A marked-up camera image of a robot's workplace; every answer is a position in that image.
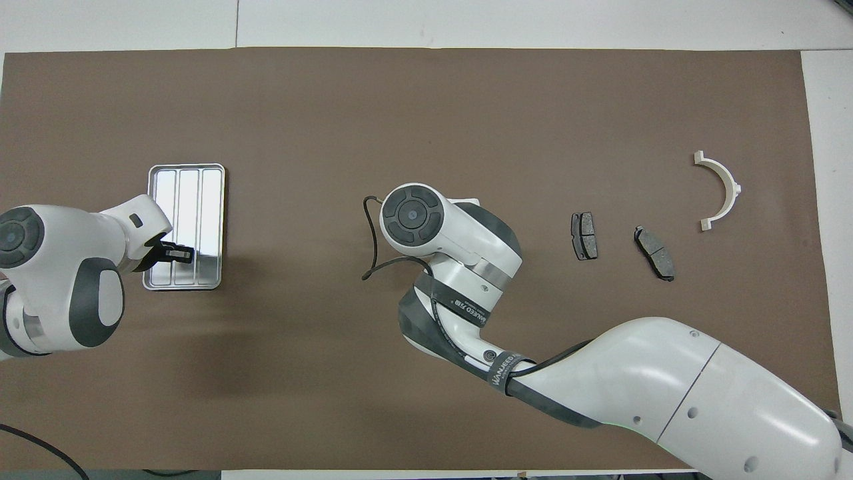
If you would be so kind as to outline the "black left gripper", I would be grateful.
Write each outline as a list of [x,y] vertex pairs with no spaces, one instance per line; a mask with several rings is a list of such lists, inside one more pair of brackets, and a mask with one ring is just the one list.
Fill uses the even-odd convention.
[[138,273],[147,271],[159,262],[192,263],[194,261],[195,250],[192,247],[165,242],[162,240],[165,235],[165,232],[161,232],[145,243],[151,249],[140,259],[133,271],[138,271]]

